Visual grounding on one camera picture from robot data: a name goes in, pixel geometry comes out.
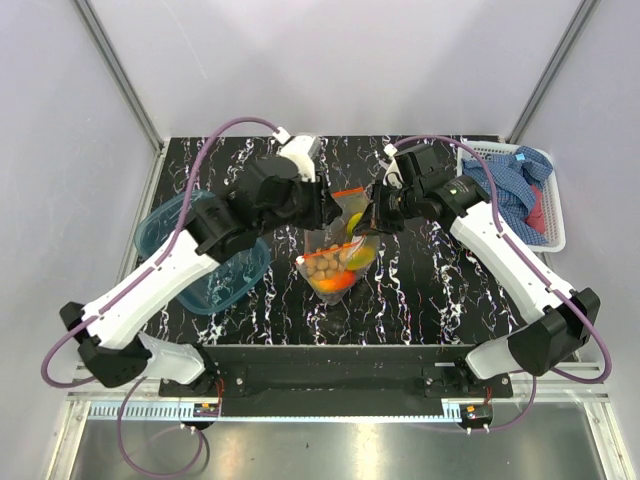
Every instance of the plastic container lid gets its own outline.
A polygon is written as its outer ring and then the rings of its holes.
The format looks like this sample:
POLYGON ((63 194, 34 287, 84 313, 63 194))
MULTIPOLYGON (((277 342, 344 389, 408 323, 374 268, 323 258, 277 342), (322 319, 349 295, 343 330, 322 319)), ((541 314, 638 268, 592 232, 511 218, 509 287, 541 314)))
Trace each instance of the plastic container lid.
MULTIPOLYGON (((191 205, 196 200, 213 197, 206 190, 191 193, 191 205)), ((169 238, 178 223, 184 193, 162 204, 136 228, 134 243, 138 252, 147 260, 169 238)), ((236 303, 262 278, 271 254, 261 238, 250 250, 234 255, 213 272, 199 278, 177 296, 189 311, 199 315, 211 315, 236 303)))

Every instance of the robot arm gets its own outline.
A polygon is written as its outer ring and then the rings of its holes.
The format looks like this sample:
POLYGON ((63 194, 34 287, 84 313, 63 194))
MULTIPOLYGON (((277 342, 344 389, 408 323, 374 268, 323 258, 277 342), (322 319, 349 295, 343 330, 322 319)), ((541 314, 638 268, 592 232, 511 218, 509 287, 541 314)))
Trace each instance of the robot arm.
POLYGON ((61 309, 69 330, 89 322, 75 338, 96 379, 115 387, 144 372, 208 390, 215 369, 207 368, 208 357, 197 347, 139 331, 185 287, 251 248, 258 237, 284 225, 323 228, 341 214, 324 175, 315 170, 319 145, 317 137, 299 135, 278 155, 248 160, 227 192, 196 202, 184 229, 120 284, 86 305, 69 303, 61 309))
POLYGON ((486 192, 470 177, 451 179, 439 165, 430 146, 418 145, 395 155, 384 179, 372 185, 372 203, 354 232, 396 233, 410 218, 439 222, 484 263, 528 324, 472 350, 464 362, 469 378, 485 380, 516 370, 540 376, 589 339, 582 322, 553 292, 569 298, 592 324, 600 300, 591 289, 576 292, 502 220, 504 231, 499 234, 486 192), (544 272, 551 286, 544 284, 507 244, 505 234, 535 268, 544 272))

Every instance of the black marble table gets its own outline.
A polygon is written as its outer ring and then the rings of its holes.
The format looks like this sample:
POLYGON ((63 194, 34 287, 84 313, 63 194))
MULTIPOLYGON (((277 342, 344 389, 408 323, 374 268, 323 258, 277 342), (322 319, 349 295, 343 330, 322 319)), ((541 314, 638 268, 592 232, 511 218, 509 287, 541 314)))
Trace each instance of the black marble table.
MULTIPOLYGON (((325 137, 319 165, 332 191, 369 184, 384 168, 384 145, 397 138, 325 137)), ((171 139, 153 208, 183 191, 203 143, 203 138, 171 139)), ((447 156, 445 167, 455 171, 455 147, 436 145, 447 156)), ((265 137, 221 139, 196 188, 220 191, 248 158, 275 148, 265 137)), ((522 324, 486 268, 435 223, 414 220, 402 234, 382 237, 366 278, 332 307, 296 271, 302 232, 283 228, 265 240, 271 266, 245 298, 212 316, 193 314, 174 300, 149 321, 146 333, 204 345, 455 344, 483 342, 522 324)))

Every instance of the metal frame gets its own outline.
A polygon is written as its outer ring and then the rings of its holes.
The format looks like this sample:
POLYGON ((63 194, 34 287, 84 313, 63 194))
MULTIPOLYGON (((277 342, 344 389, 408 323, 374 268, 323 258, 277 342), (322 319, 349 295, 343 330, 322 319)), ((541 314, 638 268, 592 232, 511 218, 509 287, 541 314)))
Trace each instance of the metal frame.
POLYGON ((87 31, 91 35, 91 38, 93 39, 100 56, 104 60, 106 67, 113 76, 120 93, 122 93, 127 105, 131 108, 131 113, 133 113, 133 116, 140 124, 140 128, 142 128, 142 131, 147 137, 147 140, 151 144, 153 150, 156 153, 159 152, 164 140, 158 134, 149 114, 147 114, 142 102, 133 88, 133 85, 122 68, 122 64, 120 63, 120 60, 118 60, 118 56, 111 45, 111 41, 109 40, 102 23, 100 23, 100 19, 96 15, 90 0, 72 0, 72 3, 78 11, 82 23, 87 27, 87 31))
MULTIPOLYGON (((149 115, 145 111, 140 99, 135 93, 122 65, 120 64, 113 46, 101 25, 90 0, 72 0, 77 8, 79 16, 89 33, 91 34, 96 47, 103 57, 107 68, 113 75, 118 88, 123 97, 130 106, 133 115, 139 122, 143 132, 145 133, 149 143, 154 151, 156 151, 156 159, 143 191, 141 202, 136 212, 134 225, 130 234, 130 242, 125 252, 120 270, 118 273, 118 281, 122 280, 130 271, 133 270, 137 255, 133 246, 133 232, 135 226, 144 218, 151 209, 153 196, 158 183, 162 165, 164 163, 168 142, 164 143, 162 138, 156 131, 149 115)), ((513 132, 509 138, 510 142, 517 143, 523 136, 536 110, 540 106, 544 96, 550 88, 551 83, 557 76, 559 70, 563 66, 571 48, 577 41, 580 33, 584 30, 589 18, 595 11, 599 0, 583 0, 577 8, 569 26, 567 27, 562 39, 560 40, 552 58, 547 64, 538 84, 536 85, 531 97, 529 98, 522 114, 520 115, 513 132)), ((593 363, 566 363, 560 367, 565 371, 573 372, 578 375, 596 376, 600 372, 600 367, 593 363)), ((76 375, 78 378, 86 377, 88 372, 84 366, 79 365, 76 375)), ((528 401, 530 395, 530 379, 526 374, 515 374, 511 376, 514 397, 511 399, 494 399, 495 403, 523 403, 528 401)), ((147 380, 143 382, 131 401, 139 402, 140 405, 183 405, 184 402, 180 398, 159 397, 158 389, 160 382, 158 380, 147 380)), ((131 384, 124 385, 115 389, 105 389, 99 384, 88 384, 81 389, 71 391, 65 402, 64 419, 59 432, 58 441, 55 447, 47 477, 50 480, 70 478, 73 471, 75 459, 80 447, 82 434, 90 415, 99 411, 92 405, 104 404, 111 405, 112 402, 122 401, 125 394, 131 388, 131 384)), ((193 402, 210 402, 216 403, 216 397, 206 398, 189 398, 188 401, 193 402)), ((458 402, 463 401, 469 403, 469 399, 445 399, 443 406, 445 408, 454 408, 458 402)), ((618 425, 609 398, 604 385, 581 385, 567 381, 563 377, 549 373, 539 379, 538 394, 536 403, 555 402, 555 403, 580 403, 583 405, 587 414, 588 422, 598 454, 602 461, 607 479, 635 479, 635 474, 631 467, 629 457, 625 450, 618 425)), ((270 418, 269 421, 285 421, 283 418, 270 418)))
MULTIPOLYGON (((117 420, 122 402, 119 400, 91 402, 89 420, 117 420)), ((206 416, 200 413, 202 402, 178 401, 135 401, 128 402, 122 420, 147 420, 158 422, 210 422, 210 412, 218 407, 216 402, 206 402, 206 416)), ((460 405, 452 402, 442 403, 442 414, 438 415, 359 415, 338 416, 250 416, 229 417, 218 412, 216 422, 260 422, 260 423, 460 423, 460 405)))
MULTIPOLYGON (((152 166, 147 185, 144 189, 144 195, 141 199, 136 213, 137 224, 150 209, 155 189, 159 179, 159 173, 164 163, 168 142, 162 153, 157 156, 152 166)), ((129 273, 135 266, 135 248, 130 245, 127 249, 124 260, 122 262, 121 272, 118 280, 129 273)), ((559 365, 565 371, 570 373, 595 377, 601 372, 599 365, 595 363, 563 363, 559 365)), ((83 365, 79 365, 76 370, 76 378, 84 378, 89 373, 83 365)), ((511 399, 494 399, 498 403, 514 403, 522 404, 528 401, 530 395, 530 378, 528 375, 514 374, 511 375, 511 383, 514 396, 511 399)), ((132 402, 167 402, 167 405, 175 404, 175 402, 209 402, 217 403, 217 397, 201 397, 181 399, 177 397, 159 397, 158 390, 161 382, 159 380, 146 380, 135 391, 131 397, 132 402)), ((90 383, 81 388, 70 391, 66 399, 66 415, 63 421, 63 427, 60 431, 58 444, 49 468, 49 480, 68 480, 73 470, 75 458, 80 447, 80 439, 84 431, 84 426, 91 412, 93 402, 116 402, 122 401, 125 394, 130 390, 132 384, 123 385, 119 388, 105 389, 97 383, 90 383)), ((469 399, 449 398, 443 402, 443 405, 455 407, 457 403, 472 403, 469 399)), ((569 382, 563 377, 559 377, 554 373, 549 373, 539 379, 538 394, 535 399, 536 403, 579 403, 583 405, 587 413, 591 431, 597 447, 598 455, 607 473, 608 480, 627 479, 634 480, 635 474, 631 467, 629 457, 622 442, 615 417, 613 416, 609 397, 604 385, 582 385, 569 382)), ((271 422, 290 421, 285 418, 269 418, 271 422)), ((333 418, 331 421, 338 422, 350 421, 349 418, 333 418)))
POLYGON ((576 9, 573 18, 569 22, 569 26, 562 35, 562 38, 553 52, 549 63, 547 63, 547 66, 542 72, 540 80, 538 80, 538 84, 533 89, 533 93, 529 97, 518 121, 513 127, 508 143, 519 144, 520 140, 522 140, 524 132, 531 123, 533 116, 544 100, 551 84, 558 75, 558 72, 562 69, 571 49, 587 26, 589 19, 595 12, 599 3, 600 0, 582 0, 576 9))

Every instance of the white wall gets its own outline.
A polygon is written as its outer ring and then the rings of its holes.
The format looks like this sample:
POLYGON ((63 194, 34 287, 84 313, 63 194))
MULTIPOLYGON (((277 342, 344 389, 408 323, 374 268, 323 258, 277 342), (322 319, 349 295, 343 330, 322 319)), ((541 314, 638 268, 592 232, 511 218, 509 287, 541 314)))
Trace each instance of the white wall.
POLYGON ((240 115, 294 132, 508 135, 580 2, 92 3, 160 134, 188 136, 240 115))
POLYGON ((0 477, 33 480, 65 395, 39 373, 57 311, 114 284, 153 154, 70 1, 0 2, 0 65, 0 477))
MULTIPOLYGON (((567 232, 555 269, 602 300, 613 354, 607 387, 640 472, 640 3, 601 2, 524 143, 555 159, 567 232)), ((601 358, 592 341, 588 358, 601 358)))

